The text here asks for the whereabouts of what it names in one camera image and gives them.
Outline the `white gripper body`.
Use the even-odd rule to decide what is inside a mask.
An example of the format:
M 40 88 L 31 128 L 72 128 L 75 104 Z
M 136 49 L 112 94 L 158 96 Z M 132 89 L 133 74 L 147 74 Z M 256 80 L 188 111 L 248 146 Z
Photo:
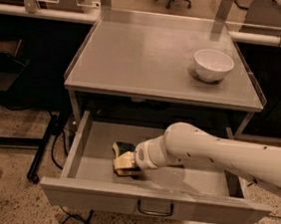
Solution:
M 139 143 L 136 146 L 135 150 L 135 161 L 139 169 L 141 170 L 149 170 L 155 169 L 156 165 L 150 159 L 149 149 L 151 147 L 151 141 L 146 140 L 142 143 Z

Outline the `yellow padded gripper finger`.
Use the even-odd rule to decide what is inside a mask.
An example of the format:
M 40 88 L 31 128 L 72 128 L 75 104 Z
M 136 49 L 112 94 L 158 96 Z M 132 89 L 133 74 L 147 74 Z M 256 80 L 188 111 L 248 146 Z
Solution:
M 114 160 L 114 168 L 118 170 L 130 170 L 137 167 L 135 154 L 130 151 L 119 152 Z

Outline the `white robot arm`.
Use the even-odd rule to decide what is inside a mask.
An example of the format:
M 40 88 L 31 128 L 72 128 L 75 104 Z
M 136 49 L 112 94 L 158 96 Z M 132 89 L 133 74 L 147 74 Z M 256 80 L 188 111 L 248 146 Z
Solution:
M 211 162 L 281 197 L 281 147 L 216 137 L 187 122 L 170 125 L 158 137 L 138 144 L 113 143 L 119 176 L 144 170 Z

